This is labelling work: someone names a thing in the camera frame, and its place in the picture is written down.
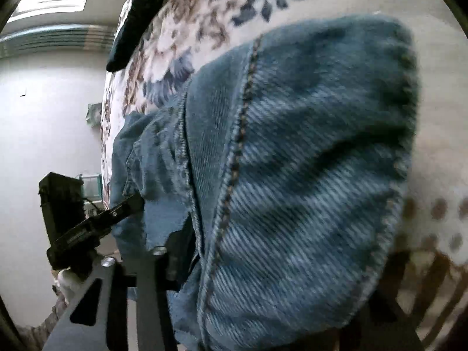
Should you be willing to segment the floral patterned bedspread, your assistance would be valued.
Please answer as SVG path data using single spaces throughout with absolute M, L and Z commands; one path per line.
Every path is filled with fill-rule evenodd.
M 467 38 L 446 0 L 168 0 L 124 70 L 106 77 L 101 169 L 131 112 L 149 113 L 179 82 L 256 34 L 306 18 L 385 13 L 415 33 L 421 127 L 400 232 L 410 253 L 398 291 L 426 350 L 467 348 Z

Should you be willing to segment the grey striped curtain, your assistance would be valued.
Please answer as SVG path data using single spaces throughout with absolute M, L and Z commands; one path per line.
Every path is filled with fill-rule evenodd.
M 106 25 L 46 25 L 1 36 L 1 59 L 44 51 L 109 53 L 115 28 Z

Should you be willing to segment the blue denim pants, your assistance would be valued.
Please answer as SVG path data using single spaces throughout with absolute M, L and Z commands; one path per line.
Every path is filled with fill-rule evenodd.
M 113 143 L 125 260 L 192 222 L 194 267 L 168 296 L 189 350 L 265 350 L 344 327 L 395 237 L 416 126 L 400 21 L 354 16 L 265 33 L 206 64 Z

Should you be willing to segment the dark folded garment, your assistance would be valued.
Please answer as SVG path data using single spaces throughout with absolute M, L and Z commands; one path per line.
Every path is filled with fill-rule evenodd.
M 132 0 L 127 18 L 111 48 L 106 71 L 114 73 L 127 67 L 140 39 L 161 9 L 164 0 Z

